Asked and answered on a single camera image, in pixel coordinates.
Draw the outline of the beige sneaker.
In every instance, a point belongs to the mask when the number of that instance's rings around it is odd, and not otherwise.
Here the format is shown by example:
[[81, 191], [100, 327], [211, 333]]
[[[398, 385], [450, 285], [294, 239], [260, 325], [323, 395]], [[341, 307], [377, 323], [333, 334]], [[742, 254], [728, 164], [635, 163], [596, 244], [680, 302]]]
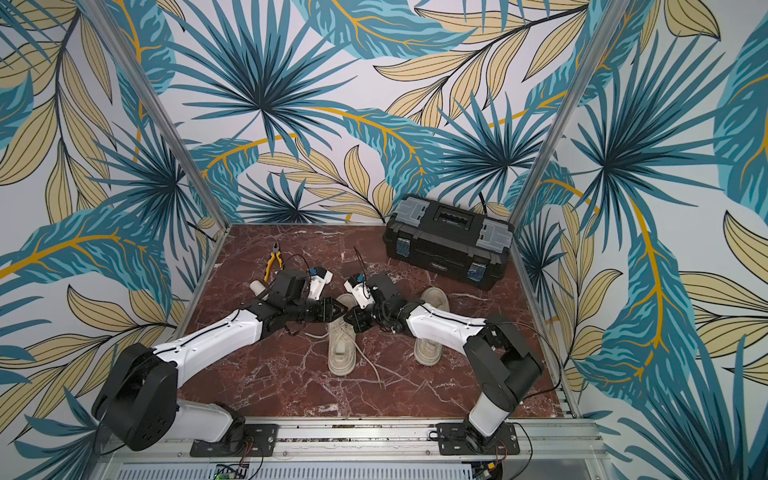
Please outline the beige sneaker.
[[338, 377], [350, 374], [356, 364], [357, 344], [354, 327], [341, 314], [327, 325], [328, 368]]
[[[426, 289], [421, 299], [438, 310], [450, 311], [449, 299], [445, 292], [437, 287]], [[414, 343], [414, 357], [426, 367], [435, 366], [442, 357], [443, 346], [437, 342], [417, 338]]]

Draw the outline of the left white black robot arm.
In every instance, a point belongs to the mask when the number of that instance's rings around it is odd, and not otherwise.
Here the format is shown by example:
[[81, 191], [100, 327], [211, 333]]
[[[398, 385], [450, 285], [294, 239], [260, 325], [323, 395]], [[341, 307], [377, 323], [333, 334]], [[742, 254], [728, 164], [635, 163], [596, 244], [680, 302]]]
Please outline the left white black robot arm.
[[330, 323], [345, 314], [343, 304], [323, 293], [332, 278], [321, 267], [281, 271], [251, 302], [207, 327], [155, 347], [127, 347], [102, 385], [92, 415], [133, 451], [161, 440], [194, 440], [227, 454], [240, 452], [249, 443], [244, 417], [220, 403], [183, 401], [179, 389], [290, 322]]

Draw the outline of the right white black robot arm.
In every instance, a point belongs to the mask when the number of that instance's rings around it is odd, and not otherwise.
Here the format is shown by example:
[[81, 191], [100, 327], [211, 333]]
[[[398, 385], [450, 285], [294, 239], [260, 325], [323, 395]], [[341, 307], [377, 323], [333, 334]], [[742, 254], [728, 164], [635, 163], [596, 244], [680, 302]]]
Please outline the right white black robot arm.
[[464, 354], [481, 394], [463, 422], [465, 437], [487, 444], [544, 373], [539, 356], [502, 315], [473, 318], [408, 300], [384, 273], [344, 283], [357, 303], [345, 320], [362, 332], [372, 326], [426, 340]]

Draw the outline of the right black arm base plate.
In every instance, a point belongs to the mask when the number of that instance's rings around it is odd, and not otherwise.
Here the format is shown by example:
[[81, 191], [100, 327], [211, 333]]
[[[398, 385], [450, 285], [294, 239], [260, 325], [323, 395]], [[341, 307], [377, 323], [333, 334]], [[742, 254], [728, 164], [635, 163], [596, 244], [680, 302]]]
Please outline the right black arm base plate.
[[518, 437], [511, 423], [502, 423], [488, 437], [484, 437], [468, 422], [438, 423], [435, 429], [429, 432], [428, 439], [438, 443], [442, 456], [506, 457], [520, 453]]

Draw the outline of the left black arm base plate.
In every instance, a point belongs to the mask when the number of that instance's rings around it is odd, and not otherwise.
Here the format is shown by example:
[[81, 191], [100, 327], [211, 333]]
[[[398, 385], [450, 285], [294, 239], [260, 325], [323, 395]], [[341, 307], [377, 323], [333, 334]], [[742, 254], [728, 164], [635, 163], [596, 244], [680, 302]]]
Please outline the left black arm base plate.
[[194, 440], [190, 450], [193, 458], [203, 457], [271, 457], [279, 425], [246, 423], [236, 425], [217, 442]]

